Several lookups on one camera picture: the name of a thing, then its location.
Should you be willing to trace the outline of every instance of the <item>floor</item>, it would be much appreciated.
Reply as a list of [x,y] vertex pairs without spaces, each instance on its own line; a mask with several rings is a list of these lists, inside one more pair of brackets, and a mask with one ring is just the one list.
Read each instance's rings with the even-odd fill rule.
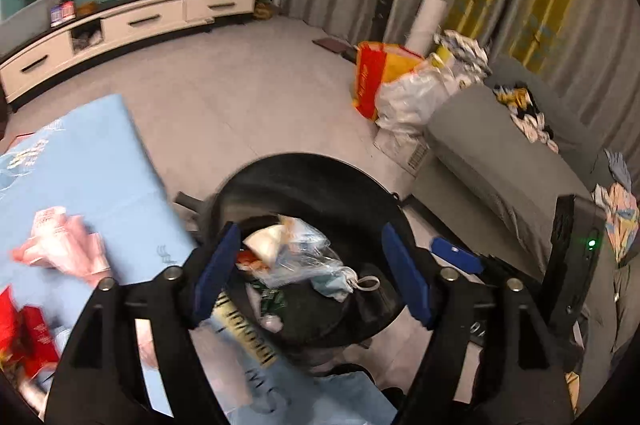
[[[227,26],[129,53],[48,90],[11,117],[3,151],[71,109],[118,93],[173,198],[203,198],[236,169],[267,154],[308,151],[346,161],[405,196],[412,176],[373,145],[376,126],[351,106],[354,66],[314,44],[301,21],[274,18]],[[419,246],[433,228],[411,211]],[[411,385],[430,333],[405,310],[374,338],[352,346],[381,388]],[[457,399],[468,401],[478,351],[470,345]]]

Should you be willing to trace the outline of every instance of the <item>bolt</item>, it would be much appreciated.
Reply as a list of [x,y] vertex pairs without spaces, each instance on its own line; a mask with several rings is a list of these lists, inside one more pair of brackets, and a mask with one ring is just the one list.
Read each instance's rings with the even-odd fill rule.
[[507,281],[507,287],[511,290],[511,291],[515,291],[516,293],[518,291],[522,291],[524,290],[524,284],[522,283],[522,281],[520,279],[516,279],[515,277],[511,277],[508,281]]
[[455,268],[450,268],[448,266],[440,270],[440,275],[444,280],[448,280],[449,282],[453,282],[454,280],[457,280],[458,277],[460,277],[460,273],[458,273],[458,270],[456,270]]
[[100,280],[100,282],[98,282],[98,289],[100,291],[109,291],[115,285],[116,281],[113,279],[113,277],[105,277],[104,279]]
[[176,280],[182,275],[182,268],[180,266],[170,266],[164,270],[164,278],[167,280]]

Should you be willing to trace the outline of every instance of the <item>brown plant pot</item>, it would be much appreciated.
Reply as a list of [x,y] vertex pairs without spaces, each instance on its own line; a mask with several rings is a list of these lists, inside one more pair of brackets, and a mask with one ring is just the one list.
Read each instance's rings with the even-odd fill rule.
[[271,4],[265,4],[264,2],[258,2],[254,8],[254,19],[269,20],[273,17],[273,8]]

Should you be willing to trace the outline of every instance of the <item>red and yellow shopping bag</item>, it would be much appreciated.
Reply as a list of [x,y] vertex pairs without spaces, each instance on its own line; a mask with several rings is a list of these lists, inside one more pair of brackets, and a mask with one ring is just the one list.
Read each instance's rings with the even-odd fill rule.
[[393,82],[411,71],[424,58],[397,44],[361,42],[358,44],[354,107],[365,118],[375,120],[376,92],[380,84]]

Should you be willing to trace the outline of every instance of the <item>black drawer handle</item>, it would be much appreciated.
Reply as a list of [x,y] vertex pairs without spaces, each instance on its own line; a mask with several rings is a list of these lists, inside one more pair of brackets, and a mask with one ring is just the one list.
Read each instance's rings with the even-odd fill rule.
[[209,5],[209,9],[217,10],[219,8],[231,8],[235,5],[235,2],[223,2],[222,4],[211,4]]
[[28,72],[33,68],[37,68],[39,65],[43,64],[44,61],[47,60],[47,58],[49,58],[49,55],[44,55],[42,58],[38,58],[35,62],[29,64],[25,68],[22,68],[20,72]]
[[132,20],[129,23],[129,26],[140,26],[140,24],[144,24],[144,23],[147,23],[147,22],[152,22],[154,20],[158,20],[161,17],[162,17],[162,15],[157,13],[155,15],[151,15],[151,17],[147,17],[146,19]]

